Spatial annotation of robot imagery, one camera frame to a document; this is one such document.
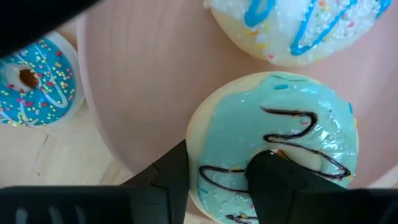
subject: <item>donut hole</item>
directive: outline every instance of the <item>donut hole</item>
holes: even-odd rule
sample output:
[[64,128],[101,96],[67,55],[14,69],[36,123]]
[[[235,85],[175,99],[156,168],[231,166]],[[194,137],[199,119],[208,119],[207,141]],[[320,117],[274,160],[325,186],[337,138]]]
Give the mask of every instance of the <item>donut hole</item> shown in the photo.
[[19,80],[21,81],[22,84],[25,86],[28,86],[31,89],[34,89],[37,87],[39,84],[36,77],[35,73],[31,72],[30,69],[23,69],[19,71]]
[[4,68],[6,85],[16,91],[27,93],[39,85],[38,79],[35,77],[35,71],[28,65],[7,64]]

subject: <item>colorful sprinkle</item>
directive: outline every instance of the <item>colorful sprinkle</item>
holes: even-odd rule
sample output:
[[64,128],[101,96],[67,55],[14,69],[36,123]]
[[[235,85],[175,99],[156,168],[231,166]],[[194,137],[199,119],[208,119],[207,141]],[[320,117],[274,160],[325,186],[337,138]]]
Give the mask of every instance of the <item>colorful sprinkle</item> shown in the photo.
[[266,49],[266,48],[268,48],[268,44],[266,44],[266,43],[257,44],[257,47],[260,49]]
[[254,32],[251,32],[251,35],[253,35],[253,36],[258,35],[258,34],[259,34],[258,30],[254,31]]
[[284,89],[287,89],[288,87],[289,87],[289,84],[281,84],[281,85],[274,86],[274,90],[284,90]]
[[348,106],[349,106],[349,112],[350,112],[351,114],[353,114],[353,113],[354,113],[353,105],[351,105],[351,103],[348,103]]
[[230,168],[229,170],[232,171],[232,170],[241,170],[241,169],[242,169],[242,167],[236,166],[236,167]]
[[352,27],[354,27],[354,25],[355,25],[355,22],[350,22],[350,24],[348,24],[348,28],[352,28]]

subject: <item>blue drizzle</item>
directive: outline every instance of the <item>blue drizzle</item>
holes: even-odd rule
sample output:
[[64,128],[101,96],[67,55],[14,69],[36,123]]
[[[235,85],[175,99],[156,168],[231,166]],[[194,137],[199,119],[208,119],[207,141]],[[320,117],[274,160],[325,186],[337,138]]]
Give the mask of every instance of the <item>blue drizzle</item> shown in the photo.
[[353,114],[354,113],[353,105],[351,103],[348,103],[348,106],[349,106],[349,112]]
[[298,30],[295,39],[293,40],[293,44],[290,46],[292,49],[291,53],[292,55],[302,55],[306,51],[310,50],[313,46],[319,44],[322,39],[334,28],[334,26],[337,24],[337,22],[343,17],[344,13],[353,5],[358,3],[358,0],[351,0],[349,4],[346,6],[344,10],[342,10],[333,21],[330,22],[329,26],[327,29],[325,29],[317,39],[315,39],[312,44],[306,45],[303,47],[299,47],[299,42],[301,38],[304,35],[305,29],[307,28],[308,21],[310,20],[311,13],[313,11],[313,8],[315,7],[315,3],[318,0],[312,0],[310,7],[308,8],[308,12],[305,14],[305,20],[301,23],[300,29]]
[[392,0],[379,0],[380,10],[376,14],[376,19],[380,18],[383,13],[390,7]]
[[248,11],[245,13],[244,22],[248,27],[254,27],[255,25],[267,19],[272,7],[275,6],[275,0],[268,0],[265,10],[258,14],[257,10],[260,7],[260,3],[261,0],[252,0]]

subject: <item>chocolate drizzle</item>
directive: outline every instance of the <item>chocolate drizzle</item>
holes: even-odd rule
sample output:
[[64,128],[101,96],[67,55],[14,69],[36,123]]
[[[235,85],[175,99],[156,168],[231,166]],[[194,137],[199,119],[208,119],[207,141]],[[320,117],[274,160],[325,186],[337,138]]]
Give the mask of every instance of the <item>chocolate drizzle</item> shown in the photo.
[[228,191],[231,191],[231,192],[238,192],[238,193],[249,193],[249,191],[247,191],[247,190],[231,189],[229,187],[222,186],[221,184],[217,184],[216,182],[212,181],[208,176],[206,176],[206,174],[205,174],[206,170],[222,172],[222,173],[225,173],[225,174],[238,174],[238,173],[244,173],[246,171],[245,169],[228,170],[228,169],[224,169],[224,168],[220,168],[220,167],[205,165],[205,166],[200,166],[199,167],[199,173],[200,173],[201,177],[205,181],[209,182],[210,184],[212,184],[212,185],[214,185],[214,186],[216,186],[216,187],[218,187],[220,189],[228,190]]
[[283,139],[283,140],[289,140],[289,139],[295,139],[295,138],[299,138],[302,137],[306,134],[308,134],[317,124],[318,121],[318,117],[317,114],[315,114],[314,112],[307,112],[307,111],[289,111],[289,110],[274,110],[274,109],[266,109],[266,108],[261,108],[262,110],[264,110],[267,113],[271,113],[271,114],[279,114],[279,115],[288,115],[288,116],[306,116],[309,117],[311,119],[311,123],[308,125],[308,127],[306,129],[304,129],[303,131],[301,131],[300,133],[297,134],[266,134],[263,136],[263,139],[266,142],[269,143],[277,143],[277,144],[284,144],[286,146],[293,146],[293,147],[299,147],[302,149],[305,149],[313,154],[317,154],[320,157],[324,158],[325,160],[331,162],[333,165],[337,166],[339,170],[342,170],[341,173],[339,174],[326,174],[320,171],[316,171],[316,170],[311,170],[308,169],[306,167],[307,170],[310,170],[314,173],[317,173],[320,176],[326,177],[326,178],[330,178],[330,179],[338,179],[341,180],[344,177],[348,177],[351,175],[351,171],[349,171],[348,168],[346,168],[345,166],[343,166],[341,163],[339,163],[338,161],[336,161],[334,158],[326,155],[323,152],[320,151],[316,151],[314,149],[310,149],[304,146],[301,146],[299,144],[296,143],[291,143],[291,142],[283,142],[283,141],[277,141],[276,139]]
[[226,215],[225,218],[232,220],[238,224],[249,224],[248,222],[242,221],[242,219],[245,220],[258,220],[257,217],[243,217],[242,215],[234,216],[234,215]]
[[[311,170],[308,169],[304,166],[302,166],[303,168],[312,171],[322,177],[325,178],[329,178],[329,179],[338,179],[341,180],[344,177],[350,176],[351,175],[351,171],[346,168],[345,166],[343,166],[341,163],[339,163],[338,161],[336,161],[334,158],[324,154],[323,152],[320,151],[316,151],[314,149],[310,149],[307,148],[305,146],[301,146],[299,144],[296,143],[291,143],[291,142],[283,142],[283,141],[278,141],[278,139],[282,139],[282,140],[290,140],[290,139],[295,139],[295,138],[300,138],[305,136],[306,134],[308,134],[310,131],[313,130],[313,128],[315,127],[315,125],[318,122],[318,117],[317,114],[315,114],[314,112],[308,112],[308,111],[298,111],[298,110],[293,110],[293,111],[289,111],[289,110],[275,110],[275,109],[267,109],[267,108],[261,108],[263,111],[270,113],[270,114],[279,114],[279,115],[286,115],[286,116],[299,116],[299,117],[308,117],[311,119],[310,124],[307,126],[307,128],[305,128],[303,131],[297,133],[297,134],[266,134],[263,136],[263,139],[266,142],[269,143],[276,143],[276,144],[284,144],[286,146],[292,146],[292,147],[299,147],[302,149],[305,149],[313,154],[317,154],[320,157],[324,158],[326,161],[331,162],[333,165],[337,166],[338,170],[342,170],[341,173],[339,174],[326,174],[320,171],[316,171],[316,170]],[[211,185],[214,185],[220,189],[223,190],[227,190],[230,192],[237,192],[237,193],[249,193],[248,190],[239,190],[239,189],[231,189],[229,187],[225,187],[222,186],[221,184],[217,184],[216,182],[214,182],[213,180],[211,180],[208,176],[206,176],[205,172],[207,170],[211,170],[211,171],[215,171],[215,172],[222,172],[225,174],[238,174],[238,173],[245,173],[245,169],[236,169],[236,170],[229,170],[229,169],[224,169],[224,168],[220,168],[220,167],[215,167],[215,166],[209,166],[209,165],[204,165],[204,166],[200,166],[199,167],[199,173],[201,175],[201,177],[207,181],[208,183],[210,183]],[[242,215],[238,215],[238,216],[234,216],[234,215],[226,215],[225,216],[227,219],[232,220],[234,222],[236,222],[237,224],[250,224],[249,222],[245,222],[243,220],[258,220],[257,217],[244,217]]]

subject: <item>sprinkle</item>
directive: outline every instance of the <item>sprinkle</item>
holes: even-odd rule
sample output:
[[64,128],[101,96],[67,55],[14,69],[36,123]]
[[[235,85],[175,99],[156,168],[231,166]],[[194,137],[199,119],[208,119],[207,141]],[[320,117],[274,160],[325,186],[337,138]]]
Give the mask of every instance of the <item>sprinkle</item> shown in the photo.
[[355,25],[355,22],[350,22],[350,24],[348,24],[348,28],[352,28],[352,27],[354,27],[354,25]]
[[274,86],[274,90],[283,90],[288,87],[289,87],[289,84],[281,84],[281,85]]
[[208,193],[209,193],[207,190],[205,190],[205,189],[203,189],[203,188],[201,188],[201,187],[199,188],[199,191],[202,192],[202,193],[204,193],[204,194],[208,194]]
[[257,44],[257,47],[260,49],[266,49],[266,48],[268,48],[268,44],[266,44],[266,43]]
[[350,112],[351,114],[353,114],[353,112],[354,112],[354,110],[353,110],[353,105],[351,105],[351,103],[348,103],[348,106],[349,106],[349,112]]
[[269,31],[269,23],[268,22],[264,22],[264,31]]
[[232,167],[232,168],[230,168],[230,169],[229,169],[229,171],[241,170],[241,169],[242,169],[242,167],[240,167],[240,166],[236,166],[236,167]]
[[256,31],[254,31],[254,32],[251,32],[251,35],[258,35],[259,34],[259,31],[258,30],[256,30]]

